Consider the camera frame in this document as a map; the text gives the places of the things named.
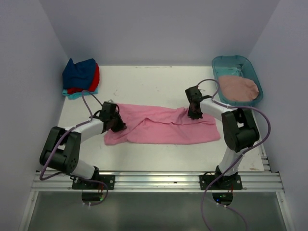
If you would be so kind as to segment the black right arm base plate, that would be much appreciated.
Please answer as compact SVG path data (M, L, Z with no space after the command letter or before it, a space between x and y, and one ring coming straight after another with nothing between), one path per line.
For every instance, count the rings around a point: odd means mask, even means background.
M200 189L205 190L207 186L219 176L218 173L212 174L206 172L199 175ZM222 176L220 179L215 181L210 187L210 190L242 190L241 177L236 173L232 176Z

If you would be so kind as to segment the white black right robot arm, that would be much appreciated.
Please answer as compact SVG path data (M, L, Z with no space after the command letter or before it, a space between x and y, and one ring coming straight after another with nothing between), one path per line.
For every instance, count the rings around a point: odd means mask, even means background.
M205 173L200 176L201 189L226 190L233 186L241 190L243 187L238 168L244 151L253 147L260 138L251 109L217 102L210 95L202 95L198 86L186 89L185 94L189 102L188 118L202 119L204 114L208 114L221 121L223 138L227 145L215 174Z

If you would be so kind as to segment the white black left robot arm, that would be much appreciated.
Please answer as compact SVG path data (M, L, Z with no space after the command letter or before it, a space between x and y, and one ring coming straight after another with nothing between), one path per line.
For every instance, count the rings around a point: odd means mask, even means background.
M104 102L101 110L90 113L89 120L70 128L53 127L46 139L39 162L43 166L39 179L48 180L61 173L82 180L89 189L99 186L99 169L79 160L82 142L109 130L127 128L120 116L119 105Z

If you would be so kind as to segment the pink t-shirt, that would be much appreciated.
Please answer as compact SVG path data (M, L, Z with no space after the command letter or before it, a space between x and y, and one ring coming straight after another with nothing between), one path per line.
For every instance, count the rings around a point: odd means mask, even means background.
M217 141L220 133L214 117L188 118L188 109L159 106L120 104L120 115L127 128L119 132L109 130L104 144L124 142L141 144L200 144Z

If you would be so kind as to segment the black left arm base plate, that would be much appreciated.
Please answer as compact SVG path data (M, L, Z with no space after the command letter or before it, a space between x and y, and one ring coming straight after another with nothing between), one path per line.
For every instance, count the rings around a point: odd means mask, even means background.
M115 175L99 175L96 180L82 180L78 177L70 177L74 190L113 190L116 182Z

